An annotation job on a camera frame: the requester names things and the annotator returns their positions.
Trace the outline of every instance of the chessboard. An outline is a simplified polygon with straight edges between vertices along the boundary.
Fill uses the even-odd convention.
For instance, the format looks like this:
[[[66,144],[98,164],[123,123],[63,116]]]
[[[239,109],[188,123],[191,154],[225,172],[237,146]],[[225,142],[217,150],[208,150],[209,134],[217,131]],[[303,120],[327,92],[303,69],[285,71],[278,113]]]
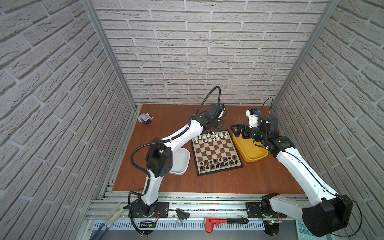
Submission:
[[[198,176],[243,167],[228,130],[201,134],[191,143]]]

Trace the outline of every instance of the yellow tray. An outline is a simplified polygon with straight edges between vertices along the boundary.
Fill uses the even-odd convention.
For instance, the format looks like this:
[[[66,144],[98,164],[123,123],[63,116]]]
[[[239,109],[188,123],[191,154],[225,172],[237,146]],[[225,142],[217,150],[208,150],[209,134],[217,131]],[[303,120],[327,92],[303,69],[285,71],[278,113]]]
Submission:
[[[235,137],[234,133],[232,133],[232,139],[247,162],[255,162],[268,155],[268,150],[255,146],[252,138],[243,139],[242,134],[240,134],[240,137]]]

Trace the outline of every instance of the white brick wall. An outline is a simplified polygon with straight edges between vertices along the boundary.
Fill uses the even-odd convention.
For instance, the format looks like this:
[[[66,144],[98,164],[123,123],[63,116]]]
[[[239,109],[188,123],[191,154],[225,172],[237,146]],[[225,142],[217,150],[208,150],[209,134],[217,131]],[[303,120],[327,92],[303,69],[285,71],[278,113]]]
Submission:
[[[0,9],[0,239],[74,239],[131,108],[81,1]]]
[[[315,171],[359,203],[352,239],[384,237],[382,7],[342,0],[275,110]],[[343,234],[359,221],[354,208]]]
[[[93,3],[137,103],[196,104],[217,84],[223,103],[255,105],[275,96],[260,87],[278,90],[327,1]]]

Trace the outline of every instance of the brown wooden surface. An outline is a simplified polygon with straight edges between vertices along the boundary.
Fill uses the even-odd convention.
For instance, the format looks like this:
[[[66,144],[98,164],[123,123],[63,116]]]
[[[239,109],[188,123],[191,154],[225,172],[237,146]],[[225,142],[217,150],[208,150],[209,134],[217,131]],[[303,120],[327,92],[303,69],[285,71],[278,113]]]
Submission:
[[[155,137],[161,139],[174,133],[187,124],[189,116],[197,108],[196,105],[144,104],[141,113],[150,113],[155,118],[148,126],[136,122],[113,190],[143,191],[146,174],[131,165],[129,157],[132,151],[138,146],[151,142]],[[260,109],[260,107],[249,106],[226,106],[227,115],[223,119],[222,129],[229,129],[231,125],[235,124],[249,124],[245,111],[250,108]],[[244,167],[240,169],[198,177],[191,143],[188,142],[183,147],[191,153],[186,173],[182,176],[166,175],[162,181],[160,192],[304,194],[288,170],[271,154],[253,163],[248,163],[242,159]],[[145,156],[147,151],[148,148],[141,149],[134,157],[135,163],[144,168],[146,168]]]

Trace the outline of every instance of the black mounting plate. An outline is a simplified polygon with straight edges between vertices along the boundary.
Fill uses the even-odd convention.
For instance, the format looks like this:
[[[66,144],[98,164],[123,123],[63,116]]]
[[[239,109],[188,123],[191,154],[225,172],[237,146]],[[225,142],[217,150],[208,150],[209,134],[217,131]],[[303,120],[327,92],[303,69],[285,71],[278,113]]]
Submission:
[[[157,202],[156,208],[159,210],[160,218],[167,218],[168,217],[169,202]],[[131,213],[132,213],[132,217],[143,217],[144,216],[144,212],[139,207],[138,202],[134,202],[132,204]],[[156,211],[154,211],[152,216],[150,216],[150,217],[156,218],[157,217]]]
[[[268,220],[268,218],[264,217],[260,213],[260,202],[246,202],[245,206],[247,207],[247,214],[248,218],[261,218],[263,217],[264,220]],[[272,214],[272,218],[286,218],[287,215],[279,213]]]

